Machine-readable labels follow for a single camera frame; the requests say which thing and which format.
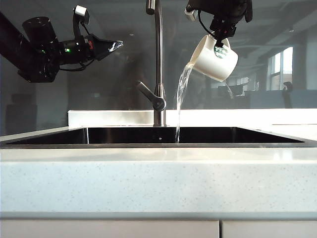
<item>white mug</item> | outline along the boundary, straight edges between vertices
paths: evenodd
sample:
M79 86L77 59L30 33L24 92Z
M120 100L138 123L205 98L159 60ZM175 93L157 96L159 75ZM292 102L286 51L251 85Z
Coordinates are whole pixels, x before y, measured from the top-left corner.
M188 64L196 71L217 81L225 81L238 62L238 55L231 49L228 39L224 39L222 48L215 46L217 40L206 35L197 45Z

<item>red light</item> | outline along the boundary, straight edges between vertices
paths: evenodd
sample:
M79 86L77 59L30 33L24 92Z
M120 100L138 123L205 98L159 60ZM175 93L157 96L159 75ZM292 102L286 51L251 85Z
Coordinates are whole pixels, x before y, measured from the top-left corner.
M92 41L88 41L88 44L89 44L89 49L93 50L94 49L93 42Z

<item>water stream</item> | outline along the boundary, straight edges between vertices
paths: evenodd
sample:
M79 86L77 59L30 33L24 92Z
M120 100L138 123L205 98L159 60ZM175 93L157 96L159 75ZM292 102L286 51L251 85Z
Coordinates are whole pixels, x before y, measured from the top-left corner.
M190 73L193 70L194 65L193 64L188 64L185 66L183 73L180 75L179 78L179 83L178 83L178 88L177 88L177 104L176 104L176 109L177 109L177 114L178 114L178 121L177 121L177 127L176 127L176 136L175 136L175 141L176 143L179 143L179 131L180 131L180 109L186 94L186 89L188 85L188 79L190 76Z

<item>faucet handle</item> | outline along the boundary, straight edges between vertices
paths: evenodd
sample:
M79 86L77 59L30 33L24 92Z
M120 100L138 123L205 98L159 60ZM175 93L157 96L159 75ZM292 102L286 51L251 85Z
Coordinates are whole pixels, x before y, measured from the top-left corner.
M152 103L155 111L161 112L166 108L166 101L163 98L156 96L144 83L137 81L138 90L144 94Z

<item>starbucks logo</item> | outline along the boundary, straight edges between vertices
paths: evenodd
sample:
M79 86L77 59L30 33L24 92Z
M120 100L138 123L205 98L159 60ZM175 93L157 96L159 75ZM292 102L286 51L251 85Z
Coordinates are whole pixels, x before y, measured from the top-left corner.
M228 50L226 50L225 48L223 47L218 47L218 46L215 46L214 47L214 54L219 58L219 59L223 59L227 56L228 54Z

